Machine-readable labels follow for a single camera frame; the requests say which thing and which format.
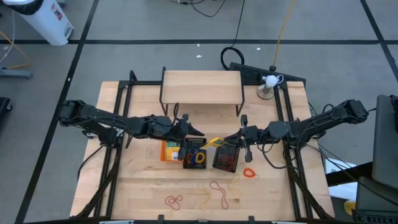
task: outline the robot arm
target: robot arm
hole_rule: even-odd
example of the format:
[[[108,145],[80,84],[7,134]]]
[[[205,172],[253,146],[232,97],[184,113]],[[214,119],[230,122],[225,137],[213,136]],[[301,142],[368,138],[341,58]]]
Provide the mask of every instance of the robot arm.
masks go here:
[[[204,136],[187,122],[187,114],[180,119],[175,118],[173,122],[169,117],[155,115],[125,118],[99,110],[81,100],[64,101],[60,106],[58,120],[61,126],[78,126],[83,128],[85,135],[97,135],[101,145],[109,147],[115,146],[121,131],[129,136],[126,147],[133,137],[182,142],[187,134]]]
[[[242,128],[231,136],[230,141],[239,141],[239,145],[246,149],[246,162],[252,161],[250,145],[278,143],[281,139],[291,146],[301,147],[312,136],[323,136],[327,129],[342,123],[359,124],[368,118],[368,111],[358,100],[346,100],[331,110],[318,114],[303,121],[271,121],[266,129],[257,126],[248,127],[248,117],[241,117]]]

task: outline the yellow cable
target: yellow cable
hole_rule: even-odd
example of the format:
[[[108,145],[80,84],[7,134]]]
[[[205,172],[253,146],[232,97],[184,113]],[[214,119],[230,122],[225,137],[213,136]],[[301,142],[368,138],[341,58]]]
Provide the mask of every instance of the yellow cable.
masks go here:
[[[228,189],[232,193],[232,195],[236,198],[241,198],[242,192],[237,189],[233,189],[231,185],[237,183],[241,177],[238,174],[235,174],[234,177],[231,179],[231,182],[228,184]]]
[[[204,206],[207,205],[207,203],[210,201],[211,199],[211,194],[210,192],[202,185],[201,189],[204,191],[204,193],[207,195],[207,198],[204,202],[202,202],[202,204],[200,204],[199,208],[200,209],[204,209]]]
[[[10,44],[12,44],[13,47],[15,47],[22,55],[25,56],[25,58],[28,59],[29,63],[26,65],[14,65],[9,67],[8,69],[13,69],[13,68],[23,68],[23,67],[29,67],[30,66],[30,58],[28,55],[25,54],[25,52],[23,50],[21,50],[17,45],[15,45],[14,43],[12,43],[12,41],[10,40],[10,38],[8,38],[8,36],[6,34],[4,34],[1,30],[0,30],[0,34],[6,39],[8,40],[8,42]]]
[[[291,12],[292,9],[293,9],[293,5],[294,5],[294,0],[292,0],[292,2],[290,3],[289,11],[287,12],[287,15],[286,15],[286,17],[285,17],[284,25],[282,26],[282,28],[281,28],[281,30],[280,30],[280,33],[279,33],[278,43],[276,44],[276,51],[275,51],[275,58],[274,58],[274,64],[273,64],[273,66],[275,66],[276,60],[277,60],[277,58],[278,58],[279,43],[280,43],[280,40],[281,40],[281,38],[282,38],[282,34],[283,34],[284,31],[285,31],[285,26],[286,26],[287,21],[289,20],[290,12]]]

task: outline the small wooden platform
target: small wooden platform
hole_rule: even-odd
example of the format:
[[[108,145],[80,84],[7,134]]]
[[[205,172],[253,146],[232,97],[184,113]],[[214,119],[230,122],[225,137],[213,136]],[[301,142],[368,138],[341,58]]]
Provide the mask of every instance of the small wooden platform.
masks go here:
[[[241,73],[237,71],[164,71],[163,103],[240,105]]]

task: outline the white container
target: white container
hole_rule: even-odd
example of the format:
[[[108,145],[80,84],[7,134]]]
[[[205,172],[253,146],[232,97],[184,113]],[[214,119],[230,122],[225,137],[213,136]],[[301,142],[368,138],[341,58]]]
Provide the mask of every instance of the white container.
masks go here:
[[[18,12],[51,45],[61,46],[68,43],[73,26],[56,0],[3,0],[3,2]]]

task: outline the yellow object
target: yellow object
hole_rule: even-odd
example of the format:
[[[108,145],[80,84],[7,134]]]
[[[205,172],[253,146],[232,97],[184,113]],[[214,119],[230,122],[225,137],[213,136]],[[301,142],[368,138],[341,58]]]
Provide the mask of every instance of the yellow object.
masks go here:
[[[235,174],[234,177],[231,179],[231,182],[228,184],[229,191],[236,198],[241,198],[242,192],[240,190],[236,190],[236,189],[232,188],[231,185],[236,184],[239,181],[240,178],[241,177],[238,174]]]
[[[204,206],[207,205],[207,203],[210,201],[211,199],[211,194],[210,192],[202,185],[201,189],[204,191],[204,193],[207,195],[207,198],[204,202],[202,202],[202,204],[200,204],[199,208],[200,209],[204,209]]]
[[[294,5],[294,0],[292,0],[292,2],[290,3],[289,11],[287,12],[287,15],[286,15],[286,17],[285,17],[284,25],[282,26],[282,28],[281,28],[281,30],[280,30],[280,33],[279,33],[278,43],[276,44],[276,51],[275,51],[275,58],[274,58],[274,64],[273,64],[273,66],[275,66],[276,60],[277,60],[277,58],[278,58],[279,43],[280,43],[280,40],[281,40],[281,38],[282,38],[282,34],[283,34],[284,31],[285,31],[285,26],[286,26],[287,21],[289,20],[290,12],[291,12],[292,9],[293,9],[293,5]]]
[[[209,143],[205,144],[200,149],[206,149],[206,150],[216,149],[217,147],[219,147],[225,143],[226,143],[226,141],[224,141],[223,138],[217,137],[217,138],[213,138]]]
[[[353,209],[355,209],[355,202],[349,200],[344,202],[344,210],[348,215],[353,215]]]
[[[29,63],[26,65],[14,65],[9,67],[8,69],[13,69],[13,68],[23,68],[23,67],[29,67],[30,66],[30,58],[28,55],[25,54],[25,52],[23,50],[21,50],[18,46],[16,46],[14,43],[12,43],[12,41],[10,40],[10,38],[8,38],[8,36],[6,34],[4,34],[3,32],[0,31],[0,34],[10,43],[12,44],[13,47],[15,47],[22,55],[25,56],[25,58],[28,59]]]
[[[201,164],[205,160],[205,154],[203,152],[198,152],[197,156],[195,157],[195,162],[197,164]]]

